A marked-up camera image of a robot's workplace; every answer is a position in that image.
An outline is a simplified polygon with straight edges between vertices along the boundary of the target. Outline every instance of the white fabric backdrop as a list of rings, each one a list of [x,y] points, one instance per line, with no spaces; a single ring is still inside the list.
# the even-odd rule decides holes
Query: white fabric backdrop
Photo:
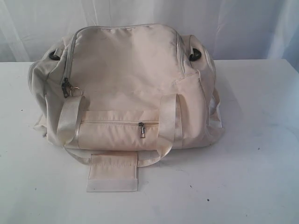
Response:
[[[299,70],[299,0],[0,0],[0,61],[35,61],[90,25],[162,23],[215,59],[285,58]]]

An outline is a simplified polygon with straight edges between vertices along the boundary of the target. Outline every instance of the table surface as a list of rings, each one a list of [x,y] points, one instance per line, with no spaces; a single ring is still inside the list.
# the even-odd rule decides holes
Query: table surface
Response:
[[[299,223],[299,74],[285,60],[215,61],[225,134],[86,193],[89,167],[32,129],[31,63],[0,63],[1,224]]]

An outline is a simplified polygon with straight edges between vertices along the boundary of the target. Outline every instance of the cream duffel bag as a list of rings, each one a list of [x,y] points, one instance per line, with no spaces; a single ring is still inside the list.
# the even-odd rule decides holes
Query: cream duffel bag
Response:
[[[137,190],[136,167],[172,148],[216,142],[223,128],[215,81],[196,37],[158,24],[80,29],[28,76],[43,112],[35,129],[91,165],[87,191]]]

